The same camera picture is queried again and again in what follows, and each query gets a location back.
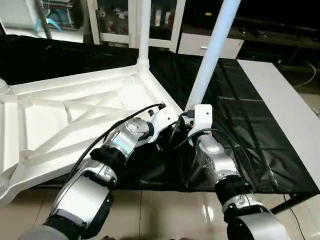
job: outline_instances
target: drawer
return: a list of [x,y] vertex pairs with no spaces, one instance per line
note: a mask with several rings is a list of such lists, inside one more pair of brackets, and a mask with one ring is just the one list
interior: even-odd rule
[[[204,56],[211,36],[182,33],[178,54]],[[227,38],[220,58],[236,59],[244,40]]]

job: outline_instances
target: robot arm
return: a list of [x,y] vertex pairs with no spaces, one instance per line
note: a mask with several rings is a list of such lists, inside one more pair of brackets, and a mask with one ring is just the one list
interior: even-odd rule
[[100,148],[63,186],[49,218],[20,240],[78,240],[96,236],[112,206],[110,192],[134,149],[154,142],[159,133],[178,120],[171,107],[152,112],[151,121],[131,118],[111,132]]
[[[113,202],[110,192],[117,183],[117,175],[134,149],[154,142],[163,129],[177,120],[175,112],[165,107],[152,116],[151,122],[132,118],[119,125],[62,188],[44,225],[19,239],[78,240],[96,236],[109,214]],[[209,129],[211,105],[196,105],[185,122],[192,126],[189,136]],[[197,134],[189,143],[195,147],[195,161],[206,166],[215,186],[224,221],[228,223],[229,240],[289,240],[284,226],[255,198],[233,159],[225,154],[210,131]]]
[[[211,105],[196,105],[193,115],[193,128],[189,135],[211,127]],[[242,180],[233,159],[225,154],[222,145],[209,131],[193,138],[190,144],[195,146],[194,161],[200,166],[206,166],[204,169],[215,185],[224,221],[228,224],[229,240],[290,239],[285,227],[252,194],[249,184]]]

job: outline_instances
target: white cabinet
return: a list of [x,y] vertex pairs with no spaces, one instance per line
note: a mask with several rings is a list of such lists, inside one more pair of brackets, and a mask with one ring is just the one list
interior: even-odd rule
[[[87,0],[95,44],[139,48],[141,0]],[[186,0],[151,0],[150,46],[176,52]]]
[[[210,36],[182,33],[178,54],[204,56],[208,48]],[[244,40],[227,38],[220,58],[236,59]]]

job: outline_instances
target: tiled floor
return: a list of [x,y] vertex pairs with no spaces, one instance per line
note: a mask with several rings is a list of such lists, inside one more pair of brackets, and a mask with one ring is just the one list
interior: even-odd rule
[[[320,111],[320,95],[300,92],[304,101]],[[31,189],[0,208],[0,239],[15,240],[43,223],[57,190]],[[117,240],[227,240],[220,203],[215,193],[114,191],[111,212],[100,234]],[[284,201],[283,195],[258,194],[267,207]],[[320,240],[320,195],[293,207],[307,240]],[[277,215],[291,240],[303,240],[298,223],[287,210]]]

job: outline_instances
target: black tarp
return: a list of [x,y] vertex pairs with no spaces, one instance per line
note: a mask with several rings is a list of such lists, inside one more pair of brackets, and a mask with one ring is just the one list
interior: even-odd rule
[[[0,77],[9,85],[136,64],[137,49],[109,48],[24,36],[0,37]],[[149,50],[150,71],[184,109],[202,57]],[[308,171],[236,60],[222,59],[203,99],[214,109],[213,127],[236,147],[240,169],[257,193],[319,193]],[[228,142],[214,136],[234,157]],[[165,145],[166,134],[159,139]],[[177,134],[177,144],[186,136]],[[135,150],[119,177],[119,189],[214,191],[204,172],[190,181],[195,150],[188,144],[158,152],[154,144]],[[48,182],[59,184],[62,178]]]

